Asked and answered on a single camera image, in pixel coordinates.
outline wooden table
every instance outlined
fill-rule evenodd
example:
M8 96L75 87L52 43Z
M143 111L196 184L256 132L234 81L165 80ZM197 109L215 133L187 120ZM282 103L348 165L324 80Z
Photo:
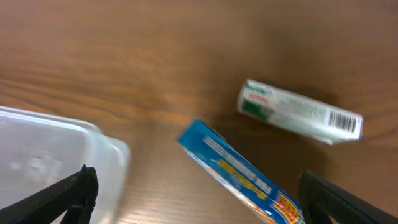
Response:
M236 112L253 78L363 114L327 146ZM261 223L179 148L201 118L296 196L302 169L398 216L395 1L1 0L0 105L131 148L119 223Z

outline green label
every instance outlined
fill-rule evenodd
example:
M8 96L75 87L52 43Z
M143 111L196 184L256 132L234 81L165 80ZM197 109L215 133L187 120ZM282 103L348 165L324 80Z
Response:
M247 100L244 100L242 110L263 121L267 121L269 116L273 113L272 109L265 108Z
M268 95L269 94L269 91L267 91L267 90L265 90L265 89L263 89L263 88L261 88L261 87L259 87L257 85L248 84L247 88L250 89L250 90L256 91L258 93L262 93L263 95Z

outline clear plastic container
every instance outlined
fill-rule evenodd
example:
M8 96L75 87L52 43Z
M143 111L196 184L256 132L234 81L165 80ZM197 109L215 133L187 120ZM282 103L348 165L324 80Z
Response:
M113 223L129 163L128 146L91 123L0 106L0 209L86 164L99 182L90 223Z

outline barcode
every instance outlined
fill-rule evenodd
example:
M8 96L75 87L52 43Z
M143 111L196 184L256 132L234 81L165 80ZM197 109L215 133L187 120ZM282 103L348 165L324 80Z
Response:
M330 112L329 127L337 128L349 133L354 133L356 118L337 112Z

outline blue box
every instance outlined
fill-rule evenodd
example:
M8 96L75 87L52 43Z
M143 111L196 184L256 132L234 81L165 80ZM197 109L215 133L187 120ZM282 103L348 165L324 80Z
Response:
M179 144L216 180L269 224L304 224L300 205L200 120L185 130Z

